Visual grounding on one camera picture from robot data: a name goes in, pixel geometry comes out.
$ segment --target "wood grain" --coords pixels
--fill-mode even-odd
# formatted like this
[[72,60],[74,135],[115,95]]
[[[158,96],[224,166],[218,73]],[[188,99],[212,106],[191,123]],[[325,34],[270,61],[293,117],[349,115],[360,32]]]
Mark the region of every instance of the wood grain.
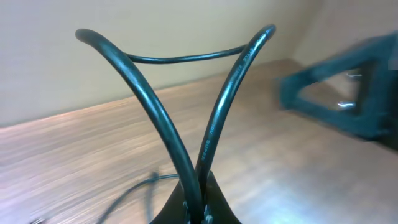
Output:
[[[253,67],[236,95],[212,167],[233,212],[243,223],[397,223],[398,155],[280,110],[275,78],[297,69],[290,61]],[[224,79],[157,91],[194,162]],[[150,172],[175,173],[134,97],[0,134],[0,223],[94,223]],[[158,182],[155,214],[176,182]],[[108,223],[145,223],[145,190]]]

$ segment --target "wooden table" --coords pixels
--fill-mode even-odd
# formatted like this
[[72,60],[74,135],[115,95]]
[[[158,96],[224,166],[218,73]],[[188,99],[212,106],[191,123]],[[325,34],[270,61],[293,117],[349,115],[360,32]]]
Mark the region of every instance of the wooden table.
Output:
[[[278,108],[274,79],[297,69],[289,61],[253,67],[236,95],[212,167],[233,212],[243,223],[398,223],[398,155]],[[224,78],[157,91],[194,162]],[[150,172],[175,173],[134,97],[0,134],[4,224],[94,223]],[[155,214],[176,182],[158,182]],[[145,192],[108,223],[145,223]]]

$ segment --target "wall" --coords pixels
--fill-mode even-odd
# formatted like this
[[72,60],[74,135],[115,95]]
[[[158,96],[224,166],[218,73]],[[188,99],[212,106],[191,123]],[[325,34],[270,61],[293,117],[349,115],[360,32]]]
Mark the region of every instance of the wall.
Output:
[[[326,0],[293,59],[310,65],[366,37],[395,30],[398,30],[397,0]],[[351,94],[344,77],[335,76],[328,82],[341,94]]]
[[[75,38],[103,34],[120,49],[150,57],[203,54],[245,44],[264,25],[277,33],[255,63],[287,58],[318,0],[0,2],[0,126],[43,118],[132,93],[114,69]],[[179,65],[139,65],[155,88],[231,68],[236,57]]]

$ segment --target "table surface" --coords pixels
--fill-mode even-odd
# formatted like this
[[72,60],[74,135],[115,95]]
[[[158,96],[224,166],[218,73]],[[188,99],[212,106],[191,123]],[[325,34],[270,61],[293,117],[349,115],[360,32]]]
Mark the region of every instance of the table surface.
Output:
[[[277,105],[299,67],[253,67],[230,109],[212,171],[243,223],[397,223],[398,154]],[[196,162],[225,74],[158,90]],[[2,128],[0,223],[94,223],[153,171],[175,173],[135,97]],[[154,192],[160,211],[177,180]],[[107,223],[145,223],[143,187]]]

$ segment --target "wire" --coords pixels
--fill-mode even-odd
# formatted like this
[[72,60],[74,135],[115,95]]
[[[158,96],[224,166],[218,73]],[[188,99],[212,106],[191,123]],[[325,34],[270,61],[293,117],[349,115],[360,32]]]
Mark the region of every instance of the wire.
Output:
[[165,65],[165,64],[172,64],[172,63],[182,63],[182,62],[196,62],[201,60],[210,60],[216,59],[221,57],[227,57],[231,55],[236,55],[242,52],[246,45],[242,45],[239,47],[235,47],[229,50],[222,50],[219,52],[208,53],[208,54],[201,54],[201,55],[189,55],[183,57],[171,57],[171,58],[152,58],[152,57],[142,57],[137,55],[126,55],[129,59],[136,63],[147,63],[147,64],[154,64],[154,65]]
[[119,72],[134,92],[169,152],[180,177],[192,223],[200,223],[203,220],[204,205],[198,178],[181,137],[155,92],[127,55],[101,34],[88,29],[78,29],[76,37],[94,47]]
[[133,192],[134,190],[136,190],[137,188],[143,186],[144,184],[150,184],[153,182],[156,182],[158,180],[163,180],[163,179],[171,179],[171,178],[178,178],[177,174],[170,174],[170,175],[162,175],[162,176],[157,176],[157,177],[153,177],[150,179],[146,179],[134,186],[132,186],[131,188],[127,189],[122,195],[120,195],[120,197],[118,197],[112,204],[111,206],[109,206],[105,212],[102,214],[102,216],[98,219],[97,224],[103,224],[105,223],[105,220],[109,217],[109,215],[118,207],[118,205],[120,203],[123,202],[124,199],[126,199],[126,197]]
[[265,26],[250,40],[233,65],[217,97],[207,124],[195,168],[198,174],[202,197],[206,194],[207,177],[211,163],[213,162],[218,140],[220,139],[221,131],[223,130],[225,119],[235,94],[251,63],[256,58],[261,47],[272,37],[275,30],[276,27],[273,24]]

